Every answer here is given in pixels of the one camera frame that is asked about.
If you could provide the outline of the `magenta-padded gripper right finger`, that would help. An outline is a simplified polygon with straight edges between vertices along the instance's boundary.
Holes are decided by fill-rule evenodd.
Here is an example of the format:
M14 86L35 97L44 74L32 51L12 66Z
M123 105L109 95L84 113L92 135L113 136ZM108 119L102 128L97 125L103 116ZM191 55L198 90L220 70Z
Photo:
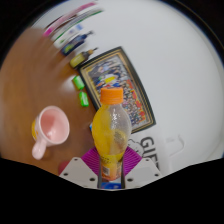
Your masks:
M123 156L123 184L125 189L143 187L163 175L150 158L142 158L128 147Z

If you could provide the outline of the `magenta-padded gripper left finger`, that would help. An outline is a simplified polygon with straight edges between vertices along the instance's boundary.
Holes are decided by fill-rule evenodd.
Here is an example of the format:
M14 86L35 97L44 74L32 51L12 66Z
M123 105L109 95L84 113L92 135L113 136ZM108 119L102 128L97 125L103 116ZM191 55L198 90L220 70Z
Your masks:
M84 188L98 188L100 158L95 148L81 158L73 157L60 173L60 177Z

